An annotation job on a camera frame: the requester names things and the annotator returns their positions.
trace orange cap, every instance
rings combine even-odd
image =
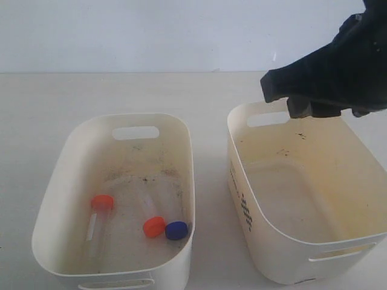
[[[91,207],[94,209],[112,209],[114,205],[114,198],[110,195],[96,195],[91,200]]]
[[[165,230],[165,221],[161,216],[155,216],[148,219],[143,225],[143,231],[147,237],[157,237]]]

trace white table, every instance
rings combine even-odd
[[[103,114],[166,112],[192,134],[197,230],[187,290],[277,289],[249,257],[226,183],[229,111],[262,100],[260,72],[0,75],[0,289],[64,287],[35,262],[31,234],[68,134]],[[387,112],[346,118],[387,167]],[[286,289],[383,289],[387,241],[347,274]]]

